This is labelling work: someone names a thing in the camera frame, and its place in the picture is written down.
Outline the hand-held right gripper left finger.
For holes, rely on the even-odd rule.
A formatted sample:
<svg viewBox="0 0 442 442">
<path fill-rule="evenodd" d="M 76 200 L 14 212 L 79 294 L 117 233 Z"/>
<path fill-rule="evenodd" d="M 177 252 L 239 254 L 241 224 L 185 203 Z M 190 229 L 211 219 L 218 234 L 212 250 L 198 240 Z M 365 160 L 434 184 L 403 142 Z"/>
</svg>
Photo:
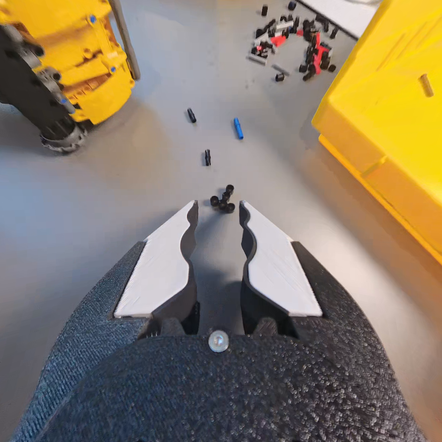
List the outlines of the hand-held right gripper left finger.
<svg viewBox="0 0 442 442">
<path fill-rule="evenodd" d="M 197 288 L 191 255 L 198 202 L 190 201 L 143 242 L 113 317 L 185 321 L 195 311 Z"/>
</svg>

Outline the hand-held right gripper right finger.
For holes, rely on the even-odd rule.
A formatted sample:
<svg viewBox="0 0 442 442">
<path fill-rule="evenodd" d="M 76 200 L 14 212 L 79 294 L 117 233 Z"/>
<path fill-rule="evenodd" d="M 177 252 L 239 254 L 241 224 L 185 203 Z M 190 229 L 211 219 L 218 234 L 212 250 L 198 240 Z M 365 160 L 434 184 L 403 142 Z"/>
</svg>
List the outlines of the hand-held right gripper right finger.
<svg viewBox="0 0 442 442">
<path fill-rule="evenodd" d="M 279 327 L 292 318 L 322 318 L 293 239 L 247 201 L 240 202 L 239 221 L 246 258 L 240 290 L 244 326 L 256 327 L 264 318 Z"/>
</svg>

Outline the yellow toy brick vehicle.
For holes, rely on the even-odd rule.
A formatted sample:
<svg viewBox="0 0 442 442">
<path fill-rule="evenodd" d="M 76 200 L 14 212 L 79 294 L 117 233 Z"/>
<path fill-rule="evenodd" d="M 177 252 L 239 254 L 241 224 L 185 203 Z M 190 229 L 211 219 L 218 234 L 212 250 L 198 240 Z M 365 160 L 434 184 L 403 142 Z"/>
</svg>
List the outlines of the yellow toy brick vehicle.
<svg viewBox="0 0 442 442">
<path fill-rule="evenodd" d="M 0 2 L 1 104 L 75 152 L 126 104 L 141 73 L 120 1 Z"/>
</svg>

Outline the grey desk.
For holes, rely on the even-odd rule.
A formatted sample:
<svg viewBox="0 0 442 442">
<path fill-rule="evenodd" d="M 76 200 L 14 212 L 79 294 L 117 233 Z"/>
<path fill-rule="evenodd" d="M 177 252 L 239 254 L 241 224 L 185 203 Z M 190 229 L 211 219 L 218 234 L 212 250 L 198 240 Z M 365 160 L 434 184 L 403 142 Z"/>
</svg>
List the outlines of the grey desk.
<svg viewBox="0 0 442 442">
<path fill-rule="evenodd" d="M 75 307 L 191 200 L 202 326 L 243 333 L 238 209 L 209 203 L 227 184 L 236 205 L 246 200 L 300 241 L 357 301 L 415 419 L 441 441 L 441 266 L 318 142 L 311 121 L 336 73 L 303 82 L 301 38 L 266 66 L 247 58 L 256 29 L 287 4 L 122 1 L 141 80 L 71 155 L 43 148 L 1 105 L 1 441 Z"/>
</svg>

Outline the cluster of black brick pins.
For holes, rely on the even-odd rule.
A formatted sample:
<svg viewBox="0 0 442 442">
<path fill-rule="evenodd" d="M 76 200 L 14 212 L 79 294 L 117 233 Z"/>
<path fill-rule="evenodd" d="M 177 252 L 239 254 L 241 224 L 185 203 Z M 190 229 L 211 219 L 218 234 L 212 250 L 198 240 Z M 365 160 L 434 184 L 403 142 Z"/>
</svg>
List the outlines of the cluster of black brick pins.
<svg viewBox="0 0 442 442">
<path fill-rule="evenodd" d="M 235 204 L 230 202 L 230 199 L 234 193 L 234 190 L 234 185 L 228 184 L 220 198 L 216 195 L 212 196 L 209 199 L 209 203 L 212 208 L 224 214 L 233 213 L 235 211 Z"/>
</svg>

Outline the yellow plastic bin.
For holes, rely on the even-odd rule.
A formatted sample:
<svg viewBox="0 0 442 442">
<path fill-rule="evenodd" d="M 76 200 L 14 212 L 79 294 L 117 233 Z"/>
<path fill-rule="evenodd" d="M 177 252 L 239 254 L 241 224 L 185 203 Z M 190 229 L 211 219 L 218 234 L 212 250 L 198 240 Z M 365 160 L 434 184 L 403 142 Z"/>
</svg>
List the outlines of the yellow plastic bin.
<svg viewBox="0 0 442 442">
<path fill-rule="evenodd" d="M 418 78 L 427 73 L 434 97 Z M 442 2 L 382 1 L 324 95 L 320 143 L 441 263 Z"/>
</svg>

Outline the small tan brick pin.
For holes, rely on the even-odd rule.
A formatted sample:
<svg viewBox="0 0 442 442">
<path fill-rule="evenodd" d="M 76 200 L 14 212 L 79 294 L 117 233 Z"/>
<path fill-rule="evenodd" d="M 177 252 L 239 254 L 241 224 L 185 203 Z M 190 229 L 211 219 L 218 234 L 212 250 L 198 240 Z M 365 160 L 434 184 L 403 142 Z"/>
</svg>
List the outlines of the small tan brick pin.
<svg viewBox="0 0 442 442">
<path fill-rule="evenodd" d="M 422 74 L 419 78 L 419 84 L 421 85 L 424 95 L 428 98 L 434 97 L 434 89 L 430 83 L 427 73 Z"/>
</svg>

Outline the white oval board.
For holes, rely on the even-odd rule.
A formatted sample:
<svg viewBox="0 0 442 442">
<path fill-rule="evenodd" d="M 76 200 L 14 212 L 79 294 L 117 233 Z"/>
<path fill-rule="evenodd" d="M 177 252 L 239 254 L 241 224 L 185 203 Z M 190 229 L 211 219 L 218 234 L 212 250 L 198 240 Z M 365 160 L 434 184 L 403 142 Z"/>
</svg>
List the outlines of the white oval board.
<svg viewBox="0 0 442 442">
<path fill-rule="evenodd" d="M 301 0 L 300 2 L 355 39 L 362 36 L 381 3 L 380 0 Z"/>
</svg>

